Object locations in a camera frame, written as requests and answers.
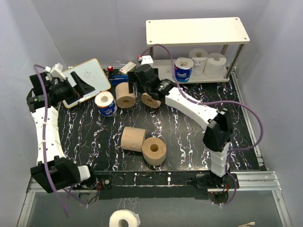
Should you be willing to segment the light blue roll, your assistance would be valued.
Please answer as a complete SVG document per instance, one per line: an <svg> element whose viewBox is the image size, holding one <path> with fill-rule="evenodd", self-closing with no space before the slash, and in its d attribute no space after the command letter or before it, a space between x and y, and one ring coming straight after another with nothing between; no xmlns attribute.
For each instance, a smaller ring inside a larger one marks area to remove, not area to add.
<svg viewBox="0 0 303 227"><path fill-rule="evenodd" d="M117 111L116 101L109 91L100 92L94 101L103 116L113 116Z"/></svg>

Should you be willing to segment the blue Tempo roll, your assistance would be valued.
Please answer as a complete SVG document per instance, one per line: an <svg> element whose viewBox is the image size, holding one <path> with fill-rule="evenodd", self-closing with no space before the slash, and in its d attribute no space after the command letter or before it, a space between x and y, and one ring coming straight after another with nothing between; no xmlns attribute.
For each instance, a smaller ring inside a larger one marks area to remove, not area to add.
<svg viewBox="0 0 303 227"><path fill-rule="evenodd" d="M192 73L194 62L190 58L179 57L175 60L175 78L178 82L188 82Z"/></svg>

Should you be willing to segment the white patterned paper roll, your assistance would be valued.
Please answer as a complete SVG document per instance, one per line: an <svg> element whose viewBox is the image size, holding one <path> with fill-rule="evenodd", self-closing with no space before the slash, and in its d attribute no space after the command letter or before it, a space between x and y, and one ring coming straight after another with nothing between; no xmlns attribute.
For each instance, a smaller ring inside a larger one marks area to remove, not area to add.
<svg viewBox="0 0 303 227"><path fill-rule="evenodd" d="M201 48L195 48L189 52L189 58L194 62L191 74L201 75L208 58L208 52Z"/></svg>

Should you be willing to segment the plain white paper roll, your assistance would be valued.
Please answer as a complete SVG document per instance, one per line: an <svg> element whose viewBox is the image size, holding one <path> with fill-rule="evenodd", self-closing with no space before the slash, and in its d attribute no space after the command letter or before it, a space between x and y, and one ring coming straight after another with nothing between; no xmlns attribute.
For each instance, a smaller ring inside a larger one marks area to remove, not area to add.
<svg viewBox="0 0 303 227"><path fill-rule="evenodd" d="M209 78L224 77L226 57L220 53L210 53L205 63L204 74Z"/></svg>

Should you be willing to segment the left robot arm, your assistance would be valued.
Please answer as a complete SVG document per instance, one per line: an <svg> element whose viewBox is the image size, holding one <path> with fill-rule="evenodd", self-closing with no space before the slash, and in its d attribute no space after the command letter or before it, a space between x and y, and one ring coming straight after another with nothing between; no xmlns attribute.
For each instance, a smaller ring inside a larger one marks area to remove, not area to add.
<svg viewBox="0 0 303 227"><path fill-rule="evenodd" d="M53 189L52 180L57 190L73 184L94 188L98 177L88 165L78 166L69 160L62 149L58 127L58 104L67 103L84 97L94 91L94 87L84 82L76 72L71 72L76 85L67 79L43 72L30 76L33 88L27 95L27 105L34 119L38 140L38 157L36 165L30 169L31 176L47 192Z"/></svg>

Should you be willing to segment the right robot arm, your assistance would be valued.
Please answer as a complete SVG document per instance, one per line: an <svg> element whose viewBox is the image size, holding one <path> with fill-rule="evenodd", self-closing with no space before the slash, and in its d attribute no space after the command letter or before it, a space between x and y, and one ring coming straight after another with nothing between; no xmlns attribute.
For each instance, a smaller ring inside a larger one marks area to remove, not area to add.
<svg viewBox="0 0 303 227"><path fill-rule="evenodd" d="M176 83L169 79L160 80L150 65L144 64L128 73L129 92L134 84L141 93L147 93L152 99L173 107L198 123L205 131L204 145L211 154L211 182L221 188L228 182L228 150L233 131L231 114L206 105L185 94Z"/></svg>

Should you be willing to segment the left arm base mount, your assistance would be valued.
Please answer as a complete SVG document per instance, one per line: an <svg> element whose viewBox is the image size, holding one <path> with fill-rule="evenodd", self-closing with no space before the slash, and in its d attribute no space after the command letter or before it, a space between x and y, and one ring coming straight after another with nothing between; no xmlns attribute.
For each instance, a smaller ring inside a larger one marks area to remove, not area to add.
<svg viewBox="0 0 303 227"><path fill-rule="evenodd" d="M79 186L88 190L96 190L96 196L100 196L101 190L110 190L112 188L113 177L111 175L99 175L90 171L90 178L82 181Z"/></svg>

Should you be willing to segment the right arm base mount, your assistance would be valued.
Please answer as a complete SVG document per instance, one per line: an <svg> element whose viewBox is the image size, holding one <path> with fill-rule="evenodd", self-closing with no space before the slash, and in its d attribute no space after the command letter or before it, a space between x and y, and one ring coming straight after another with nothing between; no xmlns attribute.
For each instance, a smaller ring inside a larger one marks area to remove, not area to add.
<svg viewBox="0 0 303 227"><path fill-rule="evenodd" d="M186 185L193 185L198 189L218 189L219 192L228 192L230 189L240 187L236 174L218 177L211 172L196 174L186 182Z"/></svg>

